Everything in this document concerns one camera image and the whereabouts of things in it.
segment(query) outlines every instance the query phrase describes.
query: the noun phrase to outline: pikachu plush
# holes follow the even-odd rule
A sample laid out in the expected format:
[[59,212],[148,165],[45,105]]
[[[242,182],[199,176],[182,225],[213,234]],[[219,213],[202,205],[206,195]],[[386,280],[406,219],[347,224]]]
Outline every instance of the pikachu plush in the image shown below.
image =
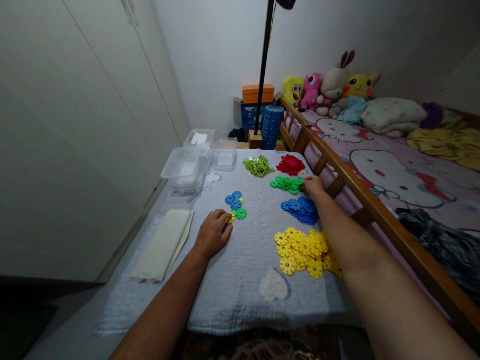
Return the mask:
[[301,77],[290,76],[283,81],[283,96],[297,109],[300,108],[304,87],[305,79]]
[[360,98],[368,98],[372,93],[373,86],[380,79],[379,73],[373,73],[368,76],[365,74],[357,74],[348,79],[348,83],[343,89],[343,96],[358,96]]

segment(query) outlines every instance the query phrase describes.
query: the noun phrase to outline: wooden bed frame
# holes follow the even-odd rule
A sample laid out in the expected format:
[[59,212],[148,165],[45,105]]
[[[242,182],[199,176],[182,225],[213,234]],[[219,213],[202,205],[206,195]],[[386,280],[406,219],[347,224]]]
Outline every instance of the wooden bed frame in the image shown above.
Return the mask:
[[[278,103],[286,110],[280,132],[290,150],[305,155],[305,150],[310,142],[318,148],[322,156],[313,168],[313,173],[319,175],[327,162],[338,173],[338,177],[326,191],[330,196],[336,197],[344,186],[348,185],[363,205],[359,211],[352,215],[352,218],[363,228],[371,223],[377,223],[380,226],[428,291],[445,309],[451,318],[453,328],[477,353],[480,353],[480,309],[443,267],[413,238],[379,198],[367,188],[352,169],[344,163],[340,156],[312,131],[312,124],[283,96]],[[296,141],[290,135],[293,120],[290,121],[287,128],[289,114],[301,125],[300,134]]]

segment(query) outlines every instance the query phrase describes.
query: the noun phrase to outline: bunny plush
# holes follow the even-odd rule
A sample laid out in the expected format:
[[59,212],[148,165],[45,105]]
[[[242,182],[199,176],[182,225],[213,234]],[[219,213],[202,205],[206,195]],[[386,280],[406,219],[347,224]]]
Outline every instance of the bunny plush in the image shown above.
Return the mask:
[[339,103],[339,99],[349,81],[349,73],[346,67],[352,63],[354,58],[354,50],[350,53],[345,51],[338,66],[325,75],[320,87],[320,95],[316,100],[318,104],[318,108],[316,109],[317,114],[321,116],[328,115],[332,119],[336,119],[342,112],[342,108],[345,108],[348,104],[348,101],[346,103],[342,101]]
[[302,109],[315,110],[323,82],[324,77],[319,72],[314,72],[312,76],[305,77],[305,95],[301,101]]

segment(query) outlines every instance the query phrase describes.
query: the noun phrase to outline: white wardrobe door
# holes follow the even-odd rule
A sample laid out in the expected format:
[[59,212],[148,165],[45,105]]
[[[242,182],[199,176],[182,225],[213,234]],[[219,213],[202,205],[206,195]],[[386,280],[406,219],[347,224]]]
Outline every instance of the white wardrobe door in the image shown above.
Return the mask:
[[0,275],[95,281],[142,207],[0,86]]
[[65,4],[2,1],[0,13],[1,83],[143,206],[162,164]]
[[131,0],[131,2],[134,4],[133,11],[138,19],[136,30],[150,61],[173,125],[183,144],[190,132],[190,124],[153,0]]
[[155,149],[161,170],[172,150],[182,144],[135,27],[129,23],[126,14],[129,9],[122,6],[121,0],[65,0],[65,3]]

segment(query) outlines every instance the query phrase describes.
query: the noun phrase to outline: hello kitty bedsheet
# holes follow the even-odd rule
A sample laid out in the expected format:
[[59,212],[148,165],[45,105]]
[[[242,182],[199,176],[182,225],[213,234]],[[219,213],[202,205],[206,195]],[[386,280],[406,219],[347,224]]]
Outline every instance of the hello kitty bedsheet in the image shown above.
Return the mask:
[[[444,225],[480,238],[480,173],[451,161],[425,155],[409,147],[405,139],[378,135],[361,126],[345,124],[309,110],[303,116],[312,124],[313,132],[345,161],[394,214],[398,208],[424,209]],[[287,128],[290,121],[290,118],[287,119]],[[295,120],[290,130],[294,140],[298,138],[300,129],[301,125]],[[320,151],[310,143],[305,158],[312,169],[320,156]],[[320,176],[328,187],[337,174],[333,167],[327,165]],[[362,207],[347,187],[335,200],[349,215]],[[438,308],[443,310],[380,227],[374,223],[367,230],[390,250]]]

